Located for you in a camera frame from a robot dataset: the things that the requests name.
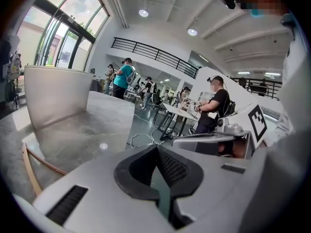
dark pants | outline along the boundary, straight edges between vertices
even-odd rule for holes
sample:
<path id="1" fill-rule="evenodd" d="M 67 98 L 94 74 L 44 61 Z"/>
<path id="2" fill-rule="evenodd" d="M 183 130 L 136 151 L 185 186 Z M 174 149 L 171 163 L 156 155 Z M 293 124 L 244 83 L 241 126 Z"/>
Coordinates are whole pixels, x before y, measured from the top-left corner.
<path id="1" fill-rule="evenodd" d="M 122 88 L 120 86 L 117 86 L 116 84 L 113 84 L 113 96 L 119 99 L 123 99 L 124 93 L 126 89 Z"/>
<path id="2" fill-rule="evenodd" d="M 213 128 L 209 128 L 208 126 L 205 126 L 204 124 L 200 123 L 198 124 L 198 127 L 196 127 L 196 134 L 204 134 L 204 133 L 210 133 L 215 129 L 215 127 Z"/>

black railing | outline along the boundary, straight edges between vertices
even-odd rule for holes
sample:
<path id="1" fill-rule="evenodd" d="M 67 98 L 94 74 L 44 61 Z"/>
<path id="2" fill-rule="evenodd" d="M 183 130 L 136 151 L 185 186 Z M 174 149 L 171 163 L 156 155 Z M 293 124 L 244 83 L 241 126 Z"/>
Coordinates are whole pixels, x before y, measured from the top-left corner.
<path id="1" fill-rule="evenodd" d="M 270 97 L 278 100 L 278 92 L 282 87 L 282 82 L 268 81 L 260 79 L 231 78 L 250 93 L 257 93 L 259 96 Z"/>
<path id="2" fill-rule="evenodd" d="M 198 72 L 197 68 L 179 59 L 178 57 L 166 51 L 162 51 L 160 49 L 154 48 L 152 46 L 149 46 L 149 45 L 137 42 L 137 41 L 115 37 L 115 40 L 112 44 L 112 48 L 121 49 L 121 50 L 129 51 L 132 53 L 137 53 L 137 54 L 146 56 L 148 58 L 157 60 L 179 71 L 182 71 L 183 73 L 189 75 L 190 77 L 194 79 Z"/>

cable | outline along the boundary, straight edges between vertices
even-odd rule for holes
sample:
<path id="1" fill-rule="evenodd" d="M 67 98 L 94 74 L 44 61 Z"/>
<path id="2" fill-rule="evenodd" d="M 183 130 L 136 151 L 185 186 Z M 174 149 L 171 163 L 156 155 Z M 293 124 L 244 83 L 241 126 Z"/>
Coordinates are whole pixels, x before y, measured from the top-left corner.
<path id="1" fill-rule="evenodd" d="M 158 127 L 157 125 L 154 125 L 154 124 L 148 122 L 147 120 L 140 118 L 139 116 L 137 116 L 137 117 L 138 117 L 140 120 L 146 121 L 148 124 L 150 124 L 150 125 L 152 125 L 152 126 Z M 152 137 L 153 132 L 156 131 L 156 130 L 157 130 L 157 129 L 153 130 L 153 131 L 151 132 L 151 135 L 148 135 L 148 134 L 136 134 L 135 136 L 131 137 L 131 144 L 130 144 L 131 148 L 134 149 L 134 148 L 136 148 L 136 147 L 139 147 L 139 146 L 137 146 L 137 145 L 135 145 L 134 147 L 132 146 L 133 138 L 135 138 L 135 137 L 138 136 L 138 135 L 146 135 L 146 136 L 148 136 L 148 137 L 152 140 L 151 144 L 153 144 L 153 143 L 155 142 L 157 145 L 161 145 L 164 141 L 162 141 L 161 143 L 158 143 L 158 142 L 156 142 L 155 139 Z"/>

